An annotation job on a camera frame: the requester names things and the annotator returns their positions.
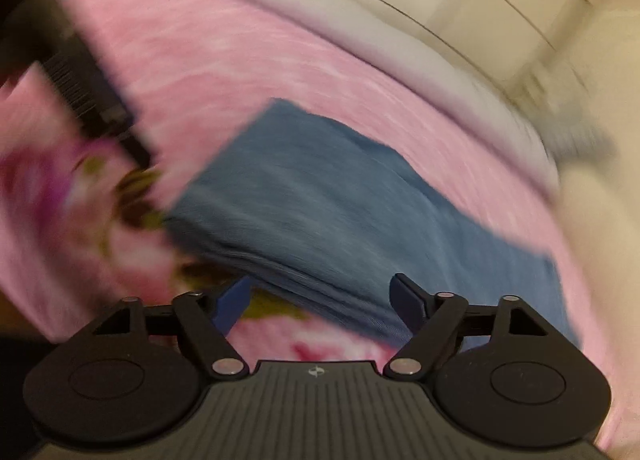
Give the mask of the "pink floral fleece blanket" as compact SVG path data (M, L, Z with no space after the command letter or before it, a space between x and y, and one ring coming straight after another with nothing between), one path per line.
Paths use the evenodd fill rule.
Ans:
M250 0L60 0L153 165L89 139L39 67L1 103L1 293L38 331L18 395L51 459L597 459L612 402L598 322L541 191L398 81ZM575 338L466 338L424 380L401 345L175 245L165 217L275 100L384 144L455 207L549 257ZM123 298L165 305L244 278L243 379L94 379Z

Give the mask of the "blue denim jeans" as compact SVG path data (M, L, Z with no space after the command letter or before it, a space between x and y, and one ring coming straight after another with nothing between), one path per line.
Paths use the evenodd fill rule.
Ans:
M186 253L393 345L410 336L390 305L399 273L474 304L518 295L575 338L549 257L475 222L393 148L283 100L206 165L165 227Z

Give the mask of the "grey-white ribbed mattress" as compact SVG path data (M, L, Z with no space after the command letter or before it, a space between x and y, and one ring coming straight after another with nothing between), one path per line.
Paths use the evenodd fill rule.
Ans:
M548 197L559 171L532 124L501 94L352 0L250 0L395 79L456 121Z

